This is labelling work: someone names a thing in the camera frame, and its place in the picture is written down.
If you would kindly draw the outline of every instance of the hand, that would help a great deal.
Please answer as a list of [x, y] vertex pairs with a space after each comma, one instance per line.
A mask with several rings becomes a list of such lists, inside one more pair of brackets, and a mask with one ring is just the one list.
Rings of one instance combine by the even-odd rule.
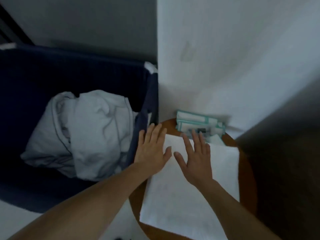
[[175, 152], [176, 158], [183, 175], [186, 180], [197, 187], [212, 181], [212, 170], [210, 162], [210, 146], [206, 144], [202, 133], [198, 136], [194, 129], [192, 130], [192, 138], [194, 142], [194, 150], [186, 134], [183, 134], [188, 162], [185, 163], [180, 153]]
[[143, 138], [144, 130], [139, 133], [138, 149], [134, 163], [141, 163], [146, 166], [149, 176], [158, 173], [172, 156], [170, 146], [166, 148], [163, 154], [163, 144], [165, 143], [167, 129], [164, 128], [160, 133], [161, 126], [161, 124], [158, 124], [155, 127], [152, 123], [146, 131], [145, 138]]

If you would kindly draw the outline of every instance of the person's right arm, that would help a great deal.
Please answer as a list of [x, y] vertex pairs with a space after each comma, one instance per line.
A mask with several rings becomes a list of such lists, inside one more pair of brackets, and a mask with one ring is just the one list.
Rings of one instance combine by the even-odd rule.
[[194, 150], [188, 137], [183, 135], [188, 154], [187, 163], [178, 152], [174, 153], [174, 157], [186, 180], [194, 185], [210, 204], [227, 238], [229, 240], [280, 240], [212, 178], [210, 146], [205, 143], [202, 134], [198, 136], [193, 131], [192, 137]]

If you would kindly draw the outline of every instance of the brown tabletop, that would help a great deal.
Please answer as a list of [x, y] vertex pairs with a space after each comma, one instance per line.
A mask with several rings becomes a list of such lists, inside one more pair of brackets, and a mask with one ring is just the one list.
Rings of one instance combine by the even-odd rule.
[[[176, 120], [170, 119], [162, 122], [162, 127], [167, 128], [167, 134], [180, 136], [180, 132], [175, 129]], [[228, 134], [222, 136], [223, 142], [229, 147], [238, 147], [236, 141]], [[239, 190], [240, 190], [240, 203], [252, 214], [256, 214], [257, 209], [257, 186], [254, 179], [250, 163], [245, 153], [239, 148]], [[140, 210], [144, 192], [146, 190], [147, 181], [143, 182], [129, 197], [134, 217], [138, 221], [140, 227], [150, 240], [187, 240], [189, 238], [170, 233], [153, 226], [143, 224], [139, 221]]]

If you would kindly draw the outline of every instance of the person's left hand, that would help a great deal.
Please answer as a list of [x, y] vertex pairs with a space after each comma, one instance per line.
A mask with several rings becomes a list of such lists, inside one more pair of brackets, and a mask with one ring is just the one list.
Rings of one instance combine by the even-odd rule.
[[167, 129], [164, 128], [161, 132], [161, 124], [156, 127], [152, 123], [146, 131], [144, 137], [144, 130], [139, 133], [139, 142], [134, 163], [141, 163], [146, 167], [150, 176], [158, 173], [172, 156], [171, 147], [166, 148], [163, 154], [163, 145], [165, 143], [165, 136]]

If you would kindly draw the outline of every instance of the laundry basket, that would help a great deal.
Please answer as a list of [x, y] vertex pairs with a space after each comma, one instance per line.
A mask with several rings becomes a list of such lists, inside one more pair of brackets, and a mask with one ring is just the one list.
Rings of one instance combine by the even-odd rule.
[[55, 169], [34, 168], [20, 159], [51, 97], [92, 90], [128, 97], [139, 112], [128, 165], [133, 162], [138, 134], [158, 120], [158, 74], [145, 62], [70, 52], [56, 48], [0, 46], [0, 199], [43, 213], [94, 184], [68, 178]]

